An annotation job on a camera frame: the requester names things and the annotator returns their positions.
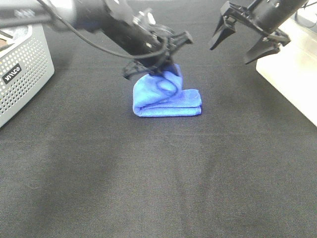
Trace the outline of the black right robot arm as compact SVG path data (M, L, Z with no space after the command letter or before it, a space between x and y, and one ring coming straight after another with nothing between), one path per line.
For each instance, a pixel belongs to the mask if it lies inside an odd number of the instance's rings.
M260 39L246 53L245 64L277 54L280 46L286 46L291 41L279 26L306 3L306 0L255 0L249 6L242 6L226 1L220 9L220 19L210 40L210 50L234 34L235 23L240 22L260 35Z

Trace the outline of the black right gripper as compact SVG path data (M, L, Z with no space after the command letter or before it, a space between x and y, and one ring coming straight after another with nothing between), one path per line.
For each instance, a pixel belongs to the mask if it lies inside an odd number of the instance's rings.
M279 26L290 16L290 3L287 1L254 1L248 7L227 1L220 9L221 17L209 42L214 50L223 40L236 32L235 23L240 22L257 31L260 38L244 56L249 64L262 57L280 52L280 45L290 42L289 36L279 30Z

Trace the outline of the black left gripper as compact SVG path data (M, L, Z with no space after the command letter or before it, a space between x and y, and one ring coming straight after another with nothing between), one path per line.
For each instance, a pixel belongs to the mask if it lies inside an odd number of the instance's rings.
M150 76L164 76L168 71L176 76L181 76L181 72L174 64L172 56L184 45L193 44L193 38L188 31L176 34L166 26L155 27L153 36L161 43L161 48L155 53L147 53L133 57L133 60L123 69L123 77L130 77L148 73Z

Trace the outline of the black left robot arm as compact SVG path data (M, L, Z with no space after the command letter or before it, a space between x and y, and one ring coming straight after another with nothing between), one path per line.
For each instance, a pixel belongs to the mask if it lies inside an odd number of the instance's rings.
M135 14L125 0L2 0L0 2L1 28L47 24L57 31L70 30L91 46L132 64L123 70L123 76L143 72L162 75L169 70L179 75L172 56L182 46L192 44L187 32L176 34L165 25L157 24L152 10L147 8ZM92 43L79 33L101 31L126 51L119 54Z

